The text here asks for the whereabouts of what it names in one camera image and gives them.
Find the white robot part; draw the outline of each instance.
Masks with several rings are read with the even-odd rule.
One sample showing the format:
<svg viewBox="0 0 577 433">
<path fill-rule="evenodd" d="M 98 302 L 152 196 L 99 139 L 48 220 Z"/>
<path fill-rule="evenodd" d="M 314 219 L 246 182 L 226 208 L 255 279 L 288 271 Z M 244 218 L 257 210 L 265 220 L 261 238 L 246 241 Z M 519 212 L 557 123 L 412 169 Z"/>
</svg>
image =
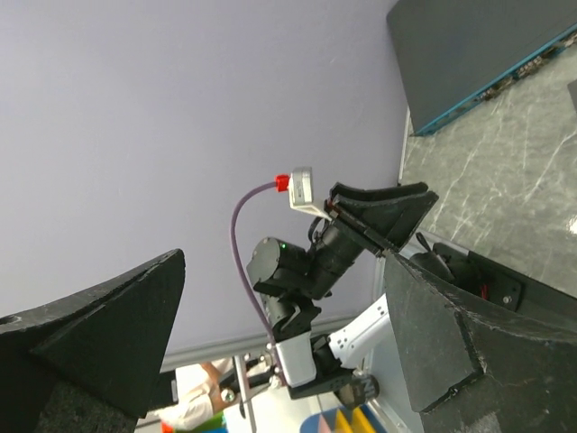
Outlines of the white robot part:
<svg viewBox="0 0 577 433">
<path fill-rule="evenodd" d="M 382 295 L 346 327 L 330 335 L 329 346 L 343 368 L 357 368 L 365 355 L 386 335 L 390 323 L 387 298 Z"/>
<path fill-rule="evenodd" d="M 315 217 L 330 219 L 330 216 L 324 211 L 323 203 L 315 202 L 313 169 L 310 167 L 300 167 L 290 173 L 288 197 L 292 209 Z"/>
<path fill-rule="evenodd" d="M 282 372 L 287 384 L 293 388 L 316 378 L 316 366 L 310 346 L 310 332 L 277 343 Z"/>
</svg>

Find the red connector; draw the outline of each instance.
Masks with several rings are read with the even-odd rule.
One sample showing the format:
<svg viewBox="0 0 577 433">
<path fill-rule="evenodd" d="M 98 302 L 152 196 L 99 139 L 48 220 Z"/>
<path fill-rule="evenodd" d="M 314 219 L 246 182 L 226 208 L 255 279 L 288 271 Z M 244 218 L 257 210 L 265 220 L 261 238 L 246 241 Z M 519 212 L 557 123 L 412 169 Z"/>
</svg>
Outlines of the red connector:
<svg viewBox="0 0 577 433">
<path fill-rule="evenodd" d="M 277 192 L 285 192 L 289 189 L 290 175 L 280 174 L 274 181 L 277 183 Z"/>
</svg>

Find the gray wall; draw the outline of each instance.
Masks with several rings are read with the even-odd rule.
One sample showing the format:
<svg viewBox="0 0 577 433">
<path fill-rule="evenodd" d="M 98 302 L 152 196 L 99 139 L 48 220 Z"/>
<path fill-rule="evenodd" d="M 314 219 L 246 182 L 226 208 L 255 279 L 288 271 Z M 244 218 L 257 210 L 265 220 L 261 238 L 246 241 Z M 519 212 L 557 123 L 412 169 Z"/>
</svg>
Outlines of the gray wall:
<svg viewBox="0 0 577 433">
<path fill-rule="evenodd" d="M 0 6 L 0 316 L 67 296 L 174 247 L 187 287 L 169 351 L 258 334 L 227 226 L 249 188 L 312 165 L 396 183 L 406 102 L 390 0 L 3 2 Z M 240 219 L 305 243 L 286 196 Z M 364 257 L 322 303 L 371 301 Z"/>
</svg>

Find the gray marble tabletop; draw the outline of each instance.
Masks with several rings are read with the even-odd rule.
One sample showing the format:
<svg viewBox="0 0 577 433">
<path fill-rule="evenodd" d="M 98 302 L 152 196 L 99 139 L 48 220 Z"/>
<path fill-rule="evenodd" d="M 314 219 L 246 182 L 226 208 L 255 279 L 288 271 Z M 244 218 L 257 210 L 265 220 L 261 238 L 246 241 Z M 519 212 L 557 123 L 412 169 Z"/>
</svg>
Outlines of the gray marble tabletop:
<svg viewBox="0 0 577 433">
<path fill-rule="evenodd" d="M 430 137 L 401 182 L 440 195 L 422 227 L 577 296 L 577 46 Z"/>
</svg>

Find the person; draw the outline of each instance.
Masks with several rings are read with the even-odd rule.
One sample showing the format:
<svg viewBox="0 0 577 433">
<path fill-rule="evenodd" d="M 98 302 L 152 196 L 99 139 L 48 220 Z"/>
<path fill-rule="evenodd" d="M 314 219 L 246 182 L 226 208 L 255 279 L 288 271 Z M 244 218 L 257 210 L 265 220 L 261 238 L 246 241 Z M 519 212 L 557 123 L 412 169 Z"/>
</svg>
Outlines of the person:
<svg viewBox="0 0 577 433">
<path fill-rule="evenodd" d="M 223 373 L 234 367 L 232 358 L 195 364 L 177 369 L 179 403 L 155 414 L 175 430 L 190 431 L 238 401 L 223 401 L 218 382 Z"/>
</svg>

